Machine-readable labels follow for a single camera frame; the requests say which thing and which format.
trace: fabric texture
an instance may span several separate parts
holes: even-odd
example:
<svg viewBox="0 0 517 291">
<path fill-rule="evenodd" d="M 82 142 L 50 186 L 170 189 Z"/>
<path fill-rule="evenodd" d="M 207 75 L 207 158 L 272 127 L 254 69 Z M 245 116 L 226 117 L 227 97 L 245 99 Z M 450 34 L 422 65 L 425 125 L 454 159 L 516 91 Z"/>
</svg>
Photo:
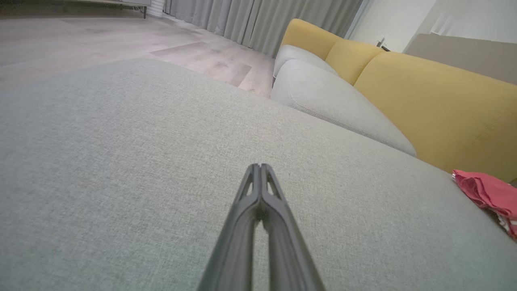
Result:
<svg viewBox="0 0 517 291">
<path fill-rule="evenodd" d="M 332 47 L 325 61 L 343 80 L 354 85 L 362 70 L 383 49 L 368 43 L 342 39 Z"/>
<path fill-rule="evenodd" d="M 293 19 L 285 31 L 281 47 L 284 45 L 299 47 L 325 60 L 334 44 L 340 40 L 342 40 L 341 37 L 314 24 Z"/>
<path fill-rule="evenodd" d="M 299 60 L 285 63 L 271 99 L 416 156 L 409 140 L 368 99 L 336 75 Z"/>
<path fill-rule="evenodd" d="M 479 208 L 497 213 L 501 225 L 517 240 L 517 188 L 485 173 L 454 170 L 452 177 Z"/>
<path fill-rule="evenodd" d="M 289 21 L 344 36 L 363 0 L 168 0 L 165 13 L 275 56 Z"/>
<path fill-rule="evenodd" d="M 517 86 L 395 52 L 376 56 L 355 88 L 447 172 L 517 177 Z"/>
<path fill-rule="evenodd" d="M 194 290 L 257 162 L 327 290 L 517 285 L 515 243 L 450 174 L 272 100 L 149 60 L 0 94 L 1 290 Z"/>
<path fill-rule="evenodd" d="M 273 70 L 273 77 L 277 77 L 278 71 L 285 64 L 285 62 L 289 60 L 300 60 L 316 67 L 319 67 L 327 72 L 330 72 L 334 75 L 338 75 L 338 73 L 325 61 L 320 59 L 317 55 L 308 52 L 299 47 L 294 47 L 290 45 L 282 46 L 280 51 L 278 52 L 277 58 L 275 59 L 275 68 Z"/>
</svg>

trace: floor plank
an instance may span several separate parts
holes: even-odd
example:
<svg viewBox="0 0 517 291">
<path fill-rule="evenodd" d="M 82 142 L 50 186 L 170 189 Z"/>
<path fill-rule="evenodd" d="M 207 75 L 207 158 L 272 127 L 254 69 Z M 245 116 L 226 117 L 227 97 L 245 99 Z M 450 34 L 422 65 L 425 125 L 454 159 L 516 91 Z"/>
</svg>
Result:
<svg viewBox="0 0 517 291">
<path fill-rule="evenodd" d="M 0 39 L 0 89 L 145 58 L 200 72 L 261 97 L 269 98 L 271 92 L 272 58 L 173 18 L 0 18 Z"/>
</svg>

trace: white cylindrical object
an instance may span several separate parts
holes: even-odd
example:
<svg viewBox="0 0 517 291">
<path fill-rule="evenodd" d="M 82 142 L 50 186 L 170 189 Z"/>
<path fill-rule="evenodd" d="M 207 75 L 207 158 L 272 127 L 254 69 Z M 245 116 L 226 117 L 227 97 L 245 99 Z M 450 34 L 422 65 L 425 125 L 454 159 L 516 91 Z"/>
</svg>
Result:
<svg viewBox="0 0 517 291">
<path fill-rule="evenodd" d="M 162 18 L 164 5 L 165 0 L 151 0 L 151 6 L 147 8 L 147 13 L 152 17 Z"/>
</svg>

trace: curtain fold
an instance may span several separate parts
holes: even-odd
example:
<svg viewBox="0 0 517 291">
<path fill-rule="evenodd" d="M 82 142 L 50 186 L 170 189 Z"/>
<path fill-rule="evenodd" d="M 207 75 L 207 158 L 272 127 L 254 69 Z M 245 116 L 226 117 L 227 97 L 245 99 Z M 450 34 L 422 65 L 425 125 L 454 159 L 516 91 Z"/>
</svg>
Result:
<svg viewBox="0 0 517 291">
<path fill-rule="evenodd" d="M 165 13 L 275 56 L 293 18 L 344 37 L 363 0 L 166 0 Z"/>
</svg>

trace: light gray cushion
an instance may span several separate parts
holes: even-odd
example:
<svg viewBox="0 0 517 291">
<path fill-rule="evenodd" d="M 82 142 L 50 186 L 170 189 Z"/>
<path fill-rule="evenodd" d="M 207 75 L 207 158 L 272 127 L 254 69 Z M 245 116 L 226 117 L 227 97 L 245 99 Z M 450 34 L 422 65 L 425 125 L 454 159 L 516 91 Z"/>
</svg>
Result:
<svg viewBox="0 0 517 291">
<path fill-rule="evenodd" d="M 416 156 L 410 141 L 345 80 L 311 64 L 282 66 L 271 99 Z"/>
<path fill-rule="evenodd" d="M 338 75 L 338 73 L 319 56 L 299 47 L 284 45 L 278 51 L 277 58 L 275 59 L 273 77 L 277 77 L 280 68 L 289 60 L 304 61 L 316 67 L 322 68 L 323 70 L 326 70 L 336 76 Z"/>
<path fill-rule="evenodd" d="M 450 173 L 231 85 L 142 60 L 0 97 L 1 290 L 194 290 L 256 162 L 328 290 L 517 284 L 517 245 Z"/>
</svg>

